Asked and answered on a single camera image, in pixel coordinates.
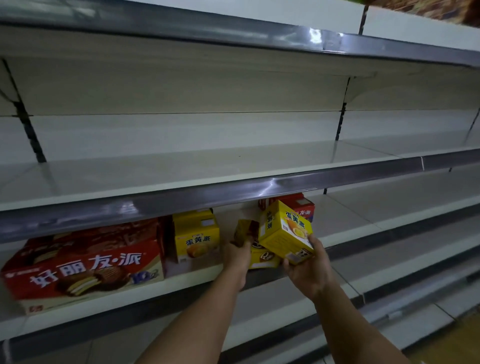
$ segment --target brown floor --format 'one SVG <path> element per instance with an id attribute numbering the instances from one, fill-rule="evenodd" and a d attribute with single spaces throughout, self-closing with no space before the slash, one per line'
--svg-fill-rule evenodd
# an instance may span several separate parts
<path id="1" fill-rule="evenodd" d="M 405 351 L 412 364 L 480 363 L 480 308 Z"/>

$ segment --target person's right hand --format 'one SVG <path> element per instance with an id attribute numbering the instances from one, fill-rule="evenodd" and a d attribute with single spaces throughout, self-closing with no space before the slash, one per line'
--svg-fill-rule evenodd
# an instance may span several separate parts
<path id="1" fill-rule="evenodd" d="M 308 240 L 315 249 L 315 256 L 296 266 L 291 266 L 288 260 L 284 259 L 283 267 L 295 287 L 305 297 L 314 301 L 325 288 L 337 284 L 337 282 L 322 242 L 313 234 L 308 236 Z"/>

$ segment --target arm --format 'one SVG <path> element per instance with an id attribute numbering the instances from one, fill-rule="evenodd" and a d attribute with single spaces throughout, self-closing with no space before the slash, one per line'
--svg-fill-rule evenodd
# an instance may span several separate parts
<path id="1" fill-rule="evenodd" d="M 357 311 L 335 279 L 328 255 L 309 236 L 315 257 L 284 267 L 295 286 L 315 304 L 336 364 L 407 364 L 408 359 Z"/>
<path id="2" fill-rule="evenodd" d="M 250 265 L 250 242 L 223 245 L 223 270 L 208 291 L 183 311 L 135 364 L 214 364 Z"/>

